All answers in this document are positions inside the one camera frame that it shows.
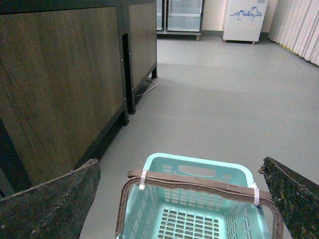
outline white curtain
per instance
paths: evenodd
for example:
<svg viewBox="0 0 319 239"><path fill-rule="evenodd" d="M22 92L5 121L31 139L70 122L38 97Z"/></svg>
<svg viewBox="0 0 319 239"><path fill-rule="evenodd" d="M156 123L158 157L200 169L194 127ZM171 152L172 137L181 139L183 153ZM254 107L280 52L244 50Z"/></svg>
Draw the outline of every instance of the white curtain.
<svg viewBox="0 0 319 239"><path fill-rule="evenodd" d="M319 65L319 0L278 0L268 37Z"/></svg>

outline display fridge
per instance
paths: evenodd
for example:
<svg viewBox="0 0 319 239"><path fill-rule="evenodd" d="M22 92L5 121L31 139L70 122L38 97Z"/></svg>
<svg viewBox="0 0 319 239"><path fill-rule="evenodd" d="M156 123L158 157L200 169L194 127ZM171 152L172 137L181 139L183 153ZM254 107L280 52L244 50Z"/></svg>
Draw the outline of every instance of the display fridge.
<svg viewBox="0 0 319 239"><path fill-rule="evenodd" d="M204 0L157 0L158 34L201 36Z"/></svg>

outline electrical cord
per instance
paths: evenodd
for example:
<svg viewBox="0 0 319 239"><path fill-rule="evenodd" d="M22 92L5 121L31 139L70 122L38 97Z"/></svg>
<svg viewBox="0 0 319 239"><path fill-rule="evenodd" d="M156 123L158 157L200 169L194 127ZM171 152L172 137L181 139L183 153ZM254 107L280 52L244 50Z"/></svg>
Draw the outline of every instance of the electrical cord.
<svg viewBox="0 0 319 239"><path fill-rule="evenodd" d="M143 94L140 94L140 95L136 95L135 97L137 96L143 96L145 95L146 93L150 92L152 89L154 89L156 86L158 86L154 81L150 81L150 80L146 80L147 82L150 82L150 83L153 83L154 86L152 86L151 88L149 88L147 91L145 91Z"/></svg>

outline gray floor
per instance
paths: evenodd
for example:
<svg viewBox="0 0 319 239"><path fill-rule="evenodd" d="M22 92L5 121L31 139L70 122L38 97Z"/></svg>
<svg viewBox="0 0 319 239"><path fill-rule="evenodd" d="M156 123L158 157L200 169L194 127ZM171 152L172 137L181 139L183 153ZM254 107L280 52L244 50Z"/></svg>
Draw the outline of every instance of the gray floor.
<svg viewBox="0 0 319 239"><path fill-rule="evenodd" d="M272 42L220 37L159 40L158 64L158 87L101 160L81 239L114 238L127 171L155 152L242 164L264 190L257 171L271 156L319 183L319 67Z"/></svg>

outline zip tie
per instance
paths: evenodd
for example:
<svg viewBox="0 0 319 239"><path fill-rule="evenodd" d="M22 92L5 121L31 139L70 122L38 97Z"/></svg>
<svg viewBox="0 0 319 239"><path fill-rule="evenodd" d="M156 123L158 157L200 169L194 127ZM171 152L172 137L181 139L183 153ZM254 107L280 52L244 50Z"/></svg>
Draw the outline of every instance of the zip tie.
<svg viewBox="0 0 319 239"><path fill-rule="evenodd" d="M144 169L143 172L142 172L141 183L140 183L140 186L139 186L140 190L144 190L145 189L145 177L146 177L146 173L147 172L148 171L146 169Z"/></svg>
<svg viewBox="0 0 319 239"><path fill-rule="evenodd" d="M257 184L255 182L252 183L251 187L255 191L254 206L258 206L259 205L259 188L257 188Z"/></svg>

